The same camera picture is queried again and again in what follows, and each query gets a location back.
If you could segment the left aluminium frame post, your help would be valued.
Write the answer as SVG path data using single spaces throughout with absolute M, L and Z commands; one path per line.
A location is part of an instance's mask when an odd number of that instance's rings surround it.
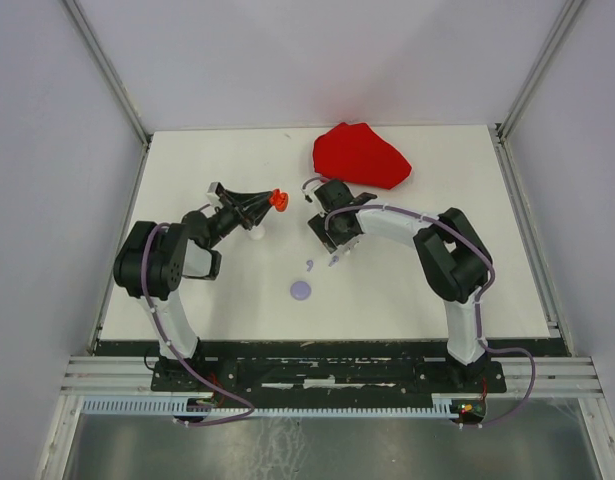
M 98 72 L 101 74 L 103 81 L 110 90 L 113 99 L 118 104 L 124 117 L 130 124 L 134 134 L 143 146 L 148 146 L 151 140 L 151 134 L 143 125 L 136 107 L 130 100 L 128 91 L 123 85 L 112 61 L 104 51 L 103 45 L 92 23 L 88 19 L 81 2 L 77 0 L 61 0 L 60 4 L 78 32 Z

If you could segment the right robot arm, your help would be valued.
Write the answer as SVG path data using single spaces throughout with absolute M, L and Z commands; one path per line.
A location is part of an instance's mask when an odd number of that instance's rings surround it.
M 481 297 L 493 284 L 495 270 L 467 216 L 457 208 L 430 215 L 379 203 L 372 193 L 355 196 L 337 179 L 315 177 L 301 190 L 318 209 L 308 226 L 333 257 L 350 253 L 368 235 L 416 252 L 427 284 L 444 303 L 452 359 L 445 368 L 447 382 L 459 391 L 478 384 L 488 348 Z

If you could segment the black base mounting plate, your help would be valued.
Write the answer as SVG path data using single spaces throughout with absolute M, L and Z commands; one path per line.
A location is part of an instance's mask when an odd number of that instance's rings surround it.
M 428 407 L 435 394 L 507 390 L 500 363 L 462 367 L 442 341 L 204 341 L 190 364 L 160 358 L 152 390 L 218 386 L 259 409 Z

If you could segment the orange earbud charging case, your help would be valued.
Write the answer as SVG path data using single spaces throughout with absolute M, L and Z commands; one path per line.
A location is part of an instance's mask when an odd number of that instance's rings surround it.
M 269 198 L 269 203 L 278 212 L 284 212 L 288 207 L 289 195 L 280 189 L 274 189 Z

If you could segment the right aluminium frame post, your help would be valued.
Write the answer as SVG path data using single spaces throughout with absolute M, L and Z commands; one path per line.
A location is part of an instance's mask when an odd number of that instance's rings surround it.
M 507 141 L 517 128 L 587 4 L 588 1 L 586 0 L 567 0 L 564 2 L 508 113 L 496 127 L 496 135 L 500 143 Z

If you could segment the red cloth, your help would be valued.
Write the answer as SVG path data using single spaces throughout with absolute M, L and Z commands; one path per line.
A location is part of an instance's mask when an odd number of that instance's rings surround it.
M 313 144 L 316 173 L 358 185 L 391 190 L 413 171 L 410 162 L 367 123 L 342 122 Z

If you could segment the white earbud charging case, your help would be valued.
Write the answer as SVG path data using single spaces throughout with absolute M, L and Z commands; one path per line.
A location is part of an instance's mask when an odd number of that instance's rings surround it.
M 265 233 L 266 233 L 266 230 L 263 225 L 255 226 L 254 228 L 248 231 L 249 237 L 254 241 L 261 240 L 265 236 Z

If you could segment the purple earbud charging case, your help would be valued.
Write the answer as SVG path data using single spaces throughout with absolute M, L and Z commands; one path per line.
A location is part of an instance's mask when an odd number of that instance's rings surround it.
M 299 280 L 295 281 L 290 286 L 290 295 L 293 299 L 297 301 L 304 301 L 310 297 L 312 293 L 312 288 L 310 284 L 306 281 Z

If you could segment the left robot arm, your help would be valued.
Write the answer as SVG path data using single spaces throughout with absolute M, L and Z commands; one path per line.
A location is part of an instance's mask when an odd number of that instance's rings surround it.
M 208 378 L 207 364 L 197 359 L 200 340 L 193 331 L 179 294 L 184 279 L 215 280 L 222 263 L 216 246 L 240 228 L 259 229 L 272 210 L 283 212 L 288 194 L 279 190 L 239 193 L 210 184 L 209 203 L 187 212 L 180 221 L 132 226 L 113 266 L 115 284 L 136 299 L 158 335 L 162 358 L 179 360 L 174 379 L 196 390 Z

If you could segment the aluminium frame rail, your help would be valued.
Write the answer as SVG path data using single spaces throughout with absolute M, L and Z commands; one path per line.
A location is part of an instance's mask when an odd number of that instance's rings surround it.
M 603 395 L 593 362 L 589 358 L 496 358 L 495 372 L 487 381 L 487 395 L 496 398 L 520 399 L 526 393 L 532 398 L 599 398 Z M 258 382 L 263 389 L 289 390 L 295 386 L 307 389 L 356 389 L 376 386 L 382 389 L 403 388 L 412 391 L 423 386 L 427 394 L 437 398 L 450 396 L 472 398 L 476 390 L 460 393 L 456 387 L 434 387 L 428 374 L 420 368 L 405 366 L 396 374 L 393 359 L 336 360 L 312 359 L 271 360 L 272 372 Z M 73 357 L 70 359 L 60 393 L 63 395 L 174 395 L 181 396 L 181 387 L 152 388 L 154 373 L 138 357 Z

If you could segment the aluminium frame post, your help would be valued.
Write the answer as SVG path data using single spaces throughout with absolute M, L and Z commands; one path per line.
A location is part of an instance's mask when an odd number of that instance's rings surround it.
M 151 134 L 143 125 L 136 107 L 130 100 L 128 91 L 123 85 L 112 61 L 104 51 L 103 45 L 92 23 L 88 19 L 81 2 L 77 0 L 61 0 L 60 4 L 78 32 L 98 72 L 101 74 L 103 81 L 110 90 L 113 99 L 118 104 L 124 117 L 130 124 L 134 134 L 143 146 L 148 146 L 151 140 Z
M 564 2 L 508 113 L 496 127 L 496 135 L 500 143 L 507 141 L 517 128 L 587 4 L 588 1 L 586 0 L 567 0 Z

